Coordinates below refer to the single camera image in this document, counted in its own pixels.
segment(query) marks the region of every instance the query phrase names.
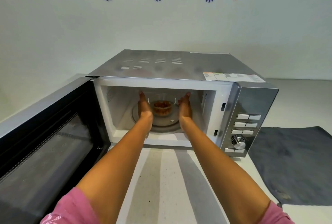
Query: forearm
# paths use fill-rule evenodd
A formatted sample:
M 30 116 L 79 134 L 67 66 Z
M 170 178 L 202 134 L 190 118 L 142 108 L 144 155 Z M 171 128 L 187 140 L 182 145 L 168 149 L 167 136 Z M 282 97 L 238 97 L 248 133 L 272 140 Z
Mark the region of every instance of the forearm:
M 83 177 L 77 187 L 89 199 L 101 224 L 115 223 L 135 170 L 148 118 L 135 126 Z
M 257 223 L 269 205 L 267 195 L 190 118 L 182 127 L 230 223 Z

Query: white countertop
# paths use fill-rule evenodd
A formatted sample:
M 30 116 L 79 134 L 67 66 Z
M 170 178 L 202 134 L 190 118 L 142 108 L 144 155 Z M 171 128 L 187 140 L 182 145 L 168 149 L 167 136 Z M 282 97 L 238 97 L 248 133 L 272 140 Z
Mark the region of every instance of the white countertop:
M 332 134 L 332 81 L 270 81 L 280 92 L 263 126 L 319 125 Z M 277 202 L 250 156 L 236 158 L 235 162 Z M 283 205 L 283 209 L 297 224 L 332 223 L 332 206 Z M 193 151 L 143 148 L 117 223 L 223 224 L 229 221 Z

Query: pink sleeve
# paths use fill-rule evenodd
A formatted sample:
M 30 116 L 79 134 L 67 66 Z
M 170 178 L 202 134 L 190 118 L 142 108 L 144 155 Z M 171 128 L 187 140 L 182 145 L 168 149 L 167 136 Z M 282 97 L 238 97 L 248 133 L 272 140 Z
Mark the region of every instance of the pink sleeve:
M 295 224 L 288 214 L 278 207 L 274 202 L 270 202 L 268 209 L 266 210 L 263 219 L 259 224 Z
M 88 199 L 81 190 L 74 187 L 40 224 L 99 224 L 99 221 Z

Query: gray towel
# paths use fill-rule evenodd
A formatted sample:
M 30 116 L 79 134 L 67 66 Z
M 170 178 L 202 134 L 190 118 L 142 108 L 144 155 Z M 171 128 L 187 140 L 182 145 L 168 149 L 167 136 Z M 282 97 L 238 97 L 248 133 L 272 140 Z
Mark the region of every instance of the gray towel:
M 280 203 L 332 205 L 332 137 L 321 127 L 262 127 L 249 156 Z

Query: open microwave door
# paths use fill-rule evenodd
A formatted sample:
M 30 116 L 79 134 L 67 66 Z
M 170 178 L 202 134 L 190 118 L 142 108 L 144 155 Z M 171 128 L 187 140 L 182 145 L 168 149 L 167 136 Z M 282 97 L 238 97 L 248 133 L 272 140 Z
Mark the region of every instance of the open microwave door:
M 88 77 L 1 122 L 1 223 L 39 223 L 109 146 Z

